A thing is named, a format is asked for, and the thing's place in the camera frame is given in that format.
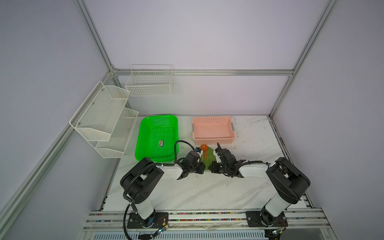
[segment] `green plastic tray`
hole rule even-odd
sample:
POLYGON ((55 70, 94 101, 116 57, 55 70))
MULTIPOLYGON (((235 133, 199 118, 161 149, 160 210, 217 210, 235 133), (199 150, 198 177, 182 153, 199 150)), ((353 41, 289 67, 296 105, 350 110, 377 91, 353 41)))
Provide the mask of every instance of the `green plastic tray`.
MULTIPOLYGON (((149 157, 154 162, 173 161, 175 159, 174 144, 178 139, 177 117, 163 115, 144 118, 140 124, 135 157, 138 161, 145 157, 149 157)), ((176 146, 176 151, 179 152, 179 145, 176 146)))

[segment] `white marble table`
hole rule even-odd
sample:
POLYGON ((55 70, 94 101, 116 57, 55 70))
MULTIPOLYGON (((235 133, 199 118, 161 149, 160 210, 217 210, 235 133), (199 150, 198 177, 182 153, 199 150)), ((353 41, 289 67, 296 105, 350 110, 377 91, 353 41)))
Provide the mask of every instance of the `white marble table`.
MULTIPOLYGON (((127 200, 123 199, 121 178, 137 164, 135 149, 141 120, 138 117, 125 155, 121 158, 111 189, 109 190, 104 211, 123 211, 127 200)), ((195 146, 192 138, 193 116, 178 116, 179 139, 195 146)), ((237 138, 232 144, 222 145, 237 160, 261 160, 273 162, 283 153, 266 116, 232 116, 237 138)), ((179 144, 178 158, 185 157, 190 151, 186 144, 179 144)), ((204 174, 189 174, 181 180, 160 180, 149 196, 156 210, 225 210, 262 208, 276 193, 272 183, 262 178, 230 178, 223 174, 213 174, 206 170, 204 174)), ((306 208, 299 201, 294 208, 306 208)))

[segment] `pink plastic basket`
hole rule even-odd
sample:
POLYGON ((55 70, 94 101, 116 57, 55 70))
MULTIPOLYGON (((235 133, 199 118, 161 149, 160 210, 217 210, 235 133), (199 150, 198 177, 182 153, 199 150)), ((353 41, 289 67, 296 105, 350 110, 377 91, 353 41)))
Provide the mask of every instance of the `pink plastic basket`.
POLYGON ((231 117, 201 117, 192 120, 192 136, 196 145, 231 144, 236 133, 231 117))

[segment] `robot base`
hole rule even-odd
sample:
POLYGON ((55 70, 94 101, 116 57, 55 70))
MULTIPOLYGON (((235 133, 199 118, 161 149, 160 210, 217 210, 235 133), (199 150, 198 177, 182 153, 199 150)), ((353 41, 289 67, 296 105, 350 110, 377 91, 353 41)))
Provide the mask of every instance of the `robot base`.
MULTIPOLYGON (((247 216, 248 227, 265 227, 265 225, 262 224, 262 218, 260 216, 260 213, 261 211, 245 212, 247 216)), ((284 212, 281 212, 280 215, 278 215, 276 222, 272 224, 270 227, 281 227, 281 225, 284 226, 284 224, 281 221, 284 221, 285 226, 288 225, 284 212)))
MULTIPOLYGON (((163 227, 163 223, 168 223, 168 213, 167 212, 155 212, 155 220, 150 228, 161 228, 163 227)), ((140 216, 136 213, 129 214, 129 219, 127 221, 127 228, 143 228, 140 224, 140 216)))

